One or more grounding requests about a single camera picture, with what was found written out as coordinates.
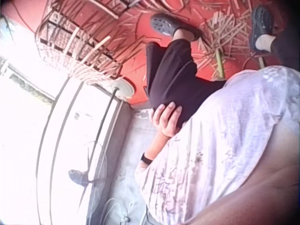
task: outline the wall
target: wall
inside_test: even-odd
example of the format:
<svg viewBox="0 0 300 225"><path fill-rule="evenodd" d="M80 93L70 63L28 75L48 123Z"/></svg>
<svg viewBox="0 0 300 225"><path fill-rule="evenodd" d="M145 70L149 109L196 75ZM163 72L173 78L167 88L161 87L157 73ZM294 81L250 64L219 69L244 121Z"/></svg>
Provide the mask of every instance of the wall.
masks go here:
<svg viewBox="0 0 300 225"><path fill-rule="evenodd" d="M156 134L156 129L148 119L148 110L133 110L125 141L120 153L119 161L110 187L110 198L120 200L123 207L128 211L130 223L128 225L147 224L140 223L144 212L145 202L140 194L139 187L134 178L134 172L141 155L150 145ZM120 209L114 208L104 225L119 225L123 215Z"/></svg>

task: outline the white floral shirt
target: white floral shirt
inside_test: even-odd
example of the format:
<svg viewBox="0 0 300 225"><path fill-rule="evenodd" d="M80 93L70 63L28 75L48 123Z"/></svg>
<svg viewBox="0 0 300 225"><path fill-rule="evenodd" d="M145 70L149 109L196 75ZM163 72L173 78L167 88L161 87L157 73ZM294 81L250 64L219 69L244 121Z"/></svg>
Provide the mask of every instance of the white floral shirt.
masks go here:
<svg viewBox="0 0 300 225"><path fill-rule="evenodd" d="M238 189L260 160L274 125L299 134L300 73L245 70L212 94L136 180L152 216L186 223Z"/></svg>

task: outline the hand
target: hand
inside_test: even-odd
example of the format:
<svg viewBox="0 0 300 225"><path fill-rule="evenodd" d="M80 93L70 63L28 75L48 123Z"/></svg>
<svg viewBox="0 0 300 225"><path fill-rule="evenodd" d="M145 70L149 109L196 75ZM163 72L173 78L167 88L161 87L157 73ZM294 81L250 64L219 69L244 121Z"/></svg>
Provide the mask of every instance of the hand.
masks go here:
<svg viewBox="0 0 300 225"><path fill-rule="evenodd" d="M179 106L174 111L175 107L176 107L175 103L171 102L168 105L168 107L166 107L165 105L160 105L156 111L151 109L149 112L149 118L150 118L151 123L163 135L165 135L167 137L175 136L181 129L181 128L178 128L176 125L178 122L178 118L181 115L182 107Z"/></svg>

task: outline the fingers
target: fingers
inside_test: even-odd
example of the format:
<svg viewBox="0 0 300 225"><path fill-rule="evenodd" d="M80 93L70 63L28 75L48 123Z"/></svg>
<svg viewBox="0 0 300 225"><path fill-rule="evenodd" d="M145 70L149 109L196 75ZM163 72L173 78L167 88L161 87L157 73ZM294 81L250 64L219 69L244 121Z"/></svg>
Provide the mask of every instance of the fingers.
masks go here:
<svg viewBox="0 0 300 225"><path fill-rule="evenodd" d="M150 109L148 113L149 113L149 120L151 123L153 123L154 109Z"/></svg>
<svg viewBox="0 0 300 225"><path fill-rule="evenodd" d="M161 104L157 110L154 112L153 117L152 117L152 123L155 126L159 126L159 119L163 113L163 111L165 110L165 105Z"/></svg>
<svg viewBox="0 0 300 225"><path fill-rule="evenodd" d="M166 128L168 125L168 120L170 118L171 113L175 109L176 105L174 102L171 102L168 107L164 110L164 112L161 114L159 124L161 128Z"/></svg>
<svg viewBox="0 0 300 225"><path fill-rule="evenodd" d="M170 120L169 120L169 123L168 123L168 126L172 129L176 129L176 125L177 125L177 122L178 122L178 118L180 117L181 115L181 112L182 112L182 107L179 106L172 114Z"/></svg>

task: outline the foot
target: foot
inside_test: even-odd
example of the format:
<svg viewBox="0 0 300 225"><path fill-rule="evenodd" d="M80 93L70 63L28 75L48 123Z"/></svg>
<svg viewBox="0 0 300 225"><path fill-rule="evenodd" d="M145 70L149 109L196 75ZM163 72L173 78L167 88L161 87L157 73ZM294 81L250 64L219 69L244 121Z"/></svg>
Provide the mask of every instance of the foot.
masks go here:
<svg viewBox="0 0 300 225"><path fill-rule="evenodd" d="M175 17L163 13L154 14L151 19L151 26L154 30L164 35L174 37L177 30L189 31L193 34L191 41L196 41L202 36L201 30L193 25L185 23Z"/></svg>
<svg viewBox="0 0 300 225"><path fill-rule="evenodd" d="M272 42L275 40L275 38L276 38L275 36L271 36L269 34L263 34L257 39L255 43L255 47L261 51L271 52L271 45Z"/></svg>
<svg viewBox="0 0 300 225"><path fill-rule="evenodd" d="M192 42L195 39L195 35L188 30L178 29L173 35L173 41L177 39L185 39L189 42Z"/></svg>
<svg viewBox="0 0 300 225"><path fill-rule="evenodd" d="M252 12L252 34L249 44L255 52L270 50L269 41L271 41L274 19L271 12L264 6L256 7Z"/></svg>

